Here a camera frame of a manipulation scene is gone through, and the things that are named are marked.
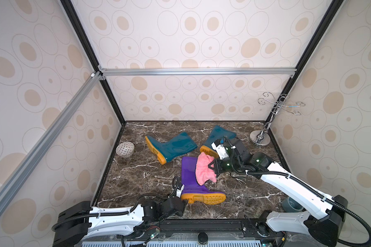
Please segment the purple rubber boot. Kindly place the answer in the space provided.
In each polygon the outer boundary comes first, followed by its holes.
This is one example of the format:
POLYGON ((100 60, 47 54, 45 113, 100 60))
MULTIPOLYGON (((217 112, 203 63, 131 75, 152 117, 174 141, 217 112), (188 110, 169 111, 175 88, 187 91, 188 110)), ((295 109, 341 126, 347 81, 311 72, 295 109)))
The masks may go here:
POLYGON ((216 205, 226 200, 226 195, 219 191, 211 191, 205 185, 199 185, 195 171, 196 157, 184 156, 181 160, 181 182, 184 189, 181 200, 187 200, 189 204, 201 202, 208 205, 216 205))

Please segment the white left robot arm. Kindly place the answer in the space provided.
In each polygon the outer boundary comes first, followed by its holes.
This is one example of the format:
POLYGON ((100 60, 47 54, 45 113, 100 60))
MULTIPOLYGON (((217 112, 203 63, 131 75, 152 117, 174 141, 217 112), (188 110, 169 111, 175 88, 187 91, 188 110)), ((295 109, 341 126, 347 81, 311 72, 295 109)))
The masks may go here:
POLYGON ((73 247, 83 239, 118 235, 145 238, 146 246, 161 233, 159 224, 171 216, 182 216, 188 200, 179 197, 162 202, 150 200, 132 207, 104 209, 82 201, 61 212, 53 225, 54 247, 73 247))

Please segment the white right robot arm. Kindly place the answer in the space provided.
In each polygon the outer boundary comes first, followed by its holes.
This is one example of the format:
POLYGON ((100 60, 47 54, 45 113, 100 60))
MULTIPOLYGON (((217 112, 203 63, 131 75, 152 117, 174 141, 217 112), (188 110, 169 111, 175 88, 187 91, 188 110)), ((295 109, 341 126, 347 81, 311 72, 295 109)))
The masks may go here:
POLYGON ((305 183, 285 170, 280 164, 262 152, 251 153, 237 137, 222 137, 211 144, 218 158, 208 167, 217 176, 225 172, 253 176, 269 183, 300 204, 300 213, 264 212, 256 227, 261 236, 273 232, 308 234, 328 247, 338 243, 349 247, 371 247, 371 227, 356 213, 347 208, 348 201, 338 195, 331 196, 305 183), (369 238, 363 243, 340 239, 346 216, 353 217, 366 229, 369 238))

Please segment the pink microfiber cloth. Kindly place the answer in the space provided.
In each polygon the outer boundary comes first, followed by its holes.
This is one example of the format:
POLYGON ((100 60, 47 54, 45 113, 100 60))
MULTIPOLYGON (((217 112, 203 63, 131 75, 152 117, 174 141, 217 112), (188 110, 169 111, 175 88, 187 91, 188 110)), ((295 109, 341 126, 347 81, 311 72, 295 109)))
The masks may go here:
POLYGON ((216 174, 213 169, 210 169, 208 165, 214 162, 215 158, 213 156, 207 155, 202 152, 196 163, 195 175, 198 185, 204 185, 207 181, 213 183, 217 182, 216 174))

